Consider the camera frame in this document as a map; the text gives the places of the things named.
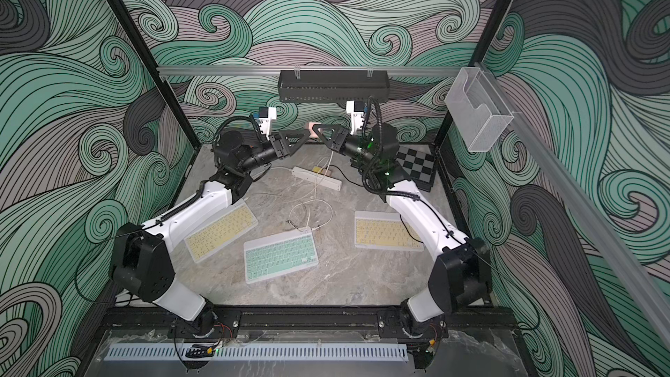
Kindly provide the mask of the pink charger with white cable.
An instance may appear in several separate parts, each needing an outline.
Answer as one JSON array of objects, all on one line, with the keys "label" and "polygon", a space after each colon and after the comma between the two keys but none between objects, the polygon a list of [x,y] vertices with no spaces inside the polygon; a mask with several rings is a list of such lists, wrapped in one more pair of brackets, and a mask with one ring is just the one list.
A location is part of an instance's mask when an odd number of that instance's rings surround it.
[{"label": "pink charger with white cable", "polygon": [[315,126],[315,125],[316,125],[316,122],[310,121],[310,122],[307,124],[307,128],[308,128],[308,130],[309,130],[309,132],[310,132],[310,138],[311,138],[311,139],[314,139],[314,140],[318,140],[318,139],[319,139],[319,136],[318,136],[318,134],[316,133],[316,131],[314,130],[314,126]]}]

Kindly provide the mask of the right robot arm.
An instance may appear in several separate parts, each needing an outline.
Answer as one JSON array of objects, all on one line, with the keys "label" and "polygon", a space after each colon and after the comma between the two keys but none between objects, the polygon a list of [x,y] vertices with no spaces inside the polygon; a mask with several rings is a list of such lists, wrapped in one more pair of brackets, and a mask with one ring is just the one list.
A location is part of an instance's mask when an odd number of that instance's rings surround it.
[{"label": "right robot arm", "polygon": [[420,193],[396,159],[399,143],[390,138],[392,126],[382,123],[366,138],[339,125],[315,123],[310,131],[331,151],[352,160],[364,189],[399,214],[433,260],[427,287],[402,304],[409,333],[490,294],[490,250],[483,240],[458,230]]}]

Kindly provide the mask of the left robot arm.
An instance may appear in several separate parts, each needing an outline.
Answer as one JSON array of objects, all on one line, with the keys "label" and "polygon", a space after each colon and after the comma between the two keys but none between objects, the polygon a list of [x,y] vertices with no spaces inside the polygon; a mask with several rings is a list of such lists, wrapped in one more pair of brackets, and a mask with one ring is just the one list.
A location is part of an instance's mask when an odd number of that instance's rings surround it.
[{"label": "left robot arm", "polygon": [[294,155],[311,136],[308,128],[261,135],[249,145],[238,130],[216,135],[212,152],[216,173],[189,199],[143,224],[127,223],[113,244],[110,278],[140,300],[171,312],[204,335],[216,321],[204,296],[176,277],[171,253],[186,238],[208,227],[240,201],[254,182],[251,171]]}]

